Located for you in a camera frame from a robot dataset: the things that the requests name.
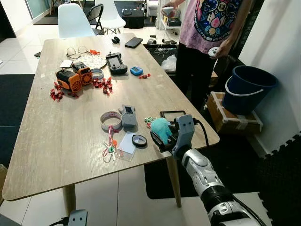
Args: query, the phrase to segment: graphic print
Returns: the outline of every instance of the graphic print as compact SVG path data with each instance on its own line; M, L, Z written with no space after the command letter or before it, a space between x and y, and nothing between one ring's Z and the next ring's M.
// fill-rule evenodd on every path
M242 0L197 0L194 26L207 41L230 34Z

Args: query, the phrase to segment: eyeglasses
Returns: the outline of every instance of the eyeglasses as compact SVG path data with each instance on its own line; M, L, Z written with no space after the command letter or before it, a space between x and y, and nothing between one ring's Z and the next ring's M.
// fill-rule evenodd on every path
M92 56L92 54L84 46L80 46L79 47L78 53L89 53ZM77 52L76 52L76 50L74 48L72 48L72 47L67 48L67 54L66 54L67 57L76 60L76 59L80 58L80 55L79 56L75 56L75 58L74 58L73 56L76 55L76 54L77 54Z

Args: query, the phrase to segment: roll of tape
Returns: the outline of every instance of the roll of tape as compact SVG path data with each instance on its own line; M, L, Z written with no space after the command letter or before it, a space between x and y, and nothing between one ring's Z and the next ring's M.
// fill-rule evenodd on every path
M105 125L104 122L110 118L117 118L119 119L119 122L113 125ZM102 126L102 129L105 131L109 131L109 126L112 126L113 129L119 129L121 127L121 121L122 121L122 116L119 112L105 112L100 116L100 124Z
M149 39L149 40L147 41L147 44L148 44L148 45L156 45L156 44L157 44L157 41L154 40L154 39Z
M139 134L135 134L132 137L132 143L136 147L144 147L147 144L147 140L144 136L139 135Z
M93 68L91 69L91 72L92 72L92 76L93 76L93 79L103 79L103 71L102 69L100 68Z

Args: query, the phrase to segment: black chair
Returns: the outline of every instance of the black chair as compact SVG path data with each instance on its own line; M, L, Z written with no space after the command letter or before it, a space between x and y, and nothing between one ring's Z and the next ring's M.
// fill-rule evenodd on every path
M87 19L88 19L89 22L91 20L95 20L96 18L98 18L97 23L96 23L96 27L92 28L95 35L104 34L103 27L100 23L100 17L102 16L102 13L103 13L103 4L98 4L96 6L93 6L87 14Z

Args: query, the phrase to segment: table leg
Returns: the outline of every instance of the table leg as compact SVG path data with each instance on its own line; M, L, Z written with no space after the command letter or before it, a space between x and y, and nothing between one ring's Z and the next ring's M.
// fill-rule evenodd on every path
M50 2L50 15L52 14L52 4L53 4L53 0L51 0Z
M167 167L169 172L169 178L173 186L175 201L177 203L177 206L181 207L182 204L181 204L180 182L179 182L177 162L172 156L166 158L166 162L167 162Z
M72 210L76 210L75 185L63 187L63 196L66 214L69 216Z
M81 8L83 8L83 6L82 6L82 4L81 4L80 0L78 0L78 2L79 2L79 6L80 6Z
M163 39L165 39L166 27L164 28Z

